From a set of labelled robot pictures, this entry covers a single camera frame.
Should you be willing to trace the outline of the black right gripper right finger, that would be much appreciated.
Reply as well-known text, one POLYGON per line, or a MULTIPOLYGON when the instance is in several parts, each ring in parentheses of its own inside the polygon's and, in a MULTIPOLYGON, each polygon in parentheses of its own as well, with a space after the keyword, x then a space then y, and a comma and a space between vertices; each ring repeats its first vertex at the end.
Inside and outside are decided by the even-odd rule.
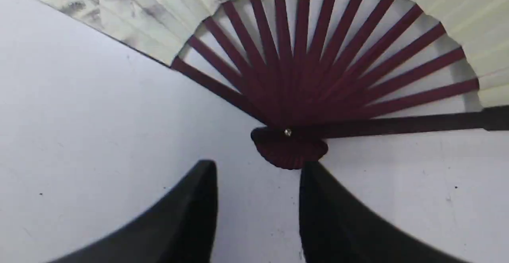
POLYGON ((461 263, 370 210, 319 162, 299 188, 299 234, 308 263, 461 263))

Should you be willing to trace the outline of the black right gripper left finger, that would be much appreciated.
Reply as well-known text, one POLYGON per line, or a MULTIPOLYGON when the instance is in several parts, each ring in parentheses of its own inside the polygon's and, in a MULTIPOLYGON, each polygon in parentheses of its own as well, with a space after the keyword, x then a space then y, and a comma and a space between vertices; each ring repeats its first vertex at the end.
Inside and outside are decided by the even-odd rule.
POLYGON ((57 263, 210 263, 218 222, 218 169, 200 160, 138 218, 57 263))

